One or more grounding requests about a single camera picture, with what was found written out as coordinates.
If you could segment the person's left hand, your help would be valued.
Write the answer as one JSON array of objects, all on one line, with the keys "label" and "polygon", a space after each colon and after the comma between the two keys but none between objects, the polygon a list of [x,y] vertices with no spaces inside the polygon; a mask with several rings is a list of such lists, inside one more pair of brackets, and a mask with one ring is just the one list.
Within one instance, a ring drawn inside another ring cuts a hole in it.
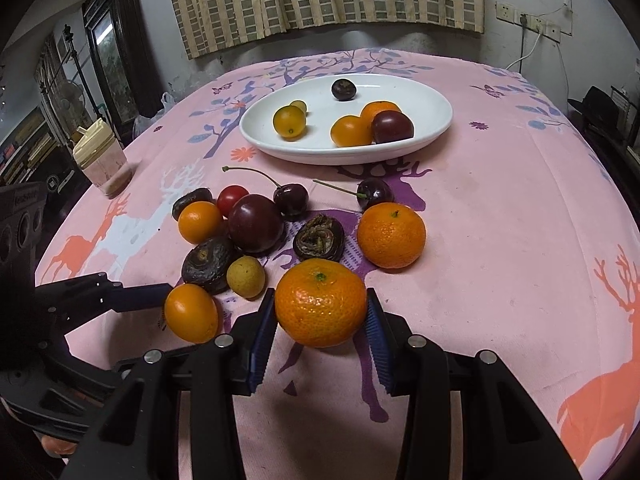
[{"label": "person's left hand", "polygon": [[45,434],[40,437],[40,443],[43,449],[51,456],[70,456],[77,450],[76,443],[52,438]]}]

